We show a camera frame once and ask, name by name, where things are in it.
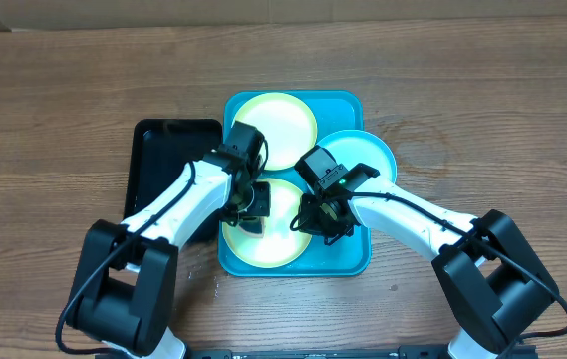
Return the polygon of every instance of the tray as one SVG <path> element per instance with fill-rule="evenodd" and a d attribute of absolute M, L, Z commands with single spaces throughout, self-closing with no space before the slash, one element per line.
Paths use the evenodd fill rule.
<path fill-rule="evenodd" d="M 124 218 L 159 197 L 180 175 L 187 161 L 201 160 L 222 141 L 221 124 L 212 119 L 145 119 L 135 125 L 124 205 Z M 218 217 L 212 215 L 188 242 L 216 238 Z"/>
<path fill-rule="evenodd" d="M 339 90 L 326 91 L 276 91 L 304 101 L 314 113 L 318 124 L 317 143 L 329 134 L 341 130 L 362 130 L 363 108 L 352 93 Z M 241 92 L 225 105 L 223 134 L 227 136 L 234 114 L 249 99 L 265 91 Z M 284 179 L 302 191 L 308 188 L 293 168 L 281 171 L 266 171 L 263 178 Z M 296 260 L 277 268 L 257 268 L 240 260 L 227 246 L 223 233 L 219 231 L 219 262 L 230 274 L 236 276 L 352 276 L 367 268 L 372 259 L 372 237 L 366 228 L 356 227 L 352 237 L 343 237 L 334 245 L 323 244 L 323 238 L 313 236 L 307 249 Z"/>

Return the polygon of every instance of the wooden table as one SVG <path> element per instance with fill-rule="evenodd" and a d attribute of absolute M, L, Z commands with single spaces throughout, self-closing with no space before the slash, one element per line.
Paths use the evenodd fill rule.
<path fill-rule="evenodd" d="M 0 34 L 0 357 L 61 355 L 84 234 L 123 213 L 135 123 L 221 120 L 248 89 L 352 91 L 400 186 L 511 215 L 567 299 L 567 17 Z M 192 246 L 171 327 L 234 350 L 452 338 L 430 265 L 379 233 L 373 246 L 358 277 L 298 279 L 231 277 L 216 244 Z M 565 322 L 553 306 L 533 329 Z M 567 337 L 532 343 L 567 358 Z"/>

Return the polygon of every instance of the black tray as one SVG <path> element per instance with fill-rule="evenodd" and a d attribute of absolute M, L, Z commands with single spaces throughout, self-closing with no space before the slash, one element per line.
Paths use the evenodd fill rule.
<path fill-rule="evenodd" d="M 221 124 L 213 119 L 145 119 L 135 126 L 124 218 L 159 197 L 183 172 L 223 141 Z M 190 241 L 214 239 L 216 215 L 208 218 Z"/>

